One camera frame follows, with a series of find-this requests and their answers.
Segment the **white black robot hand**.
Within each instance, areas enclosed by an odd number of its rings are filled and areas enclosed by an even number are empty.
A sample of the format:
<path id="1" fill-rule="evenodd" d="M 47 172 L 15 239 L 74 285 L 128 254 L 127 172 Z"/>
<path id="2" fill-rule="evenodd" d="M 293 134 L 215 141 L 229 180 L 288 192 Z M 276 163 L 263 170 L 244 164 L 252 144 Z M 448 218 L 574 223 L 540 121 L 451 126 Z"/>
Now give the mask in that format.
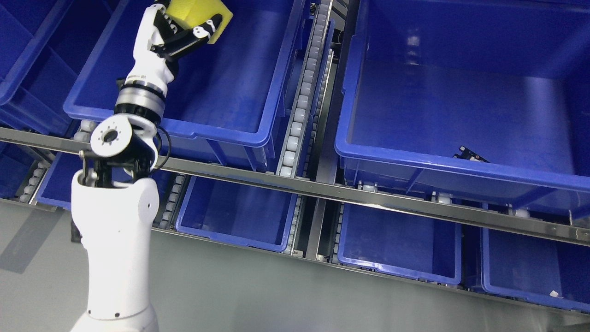
<path id="1" fill-rule="evenodd" d="M 166 14 L 171 0 L 156 0 L 141 18 L 133 48 L 134 66 L 124 85 L 144 85 L 166 96 L 168 84 L 177 76 L 179 59 L 209 44 L 222 16 L 183 30 Z"/>

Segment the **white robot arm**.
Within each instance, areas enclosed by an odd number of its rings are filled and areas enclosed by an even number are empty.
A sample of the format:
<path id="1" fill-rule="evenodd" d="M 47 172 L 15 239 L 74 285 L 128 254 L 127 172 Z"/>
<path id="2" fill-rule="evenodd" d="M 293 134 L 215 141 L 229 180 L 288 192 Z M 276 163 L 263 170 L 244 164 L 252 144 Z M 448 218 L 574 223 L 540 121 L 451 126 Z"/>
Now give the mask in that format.
<path id="1" fill-rule="evenodd" d="M 87 251 L 86 311 L 74 332 L 156 332 L 149 251 L 159 192 L 150 177 L 168 78 L 120 80 L 114 113 L 95 127 L 72 177 L 71 214 Z"/>

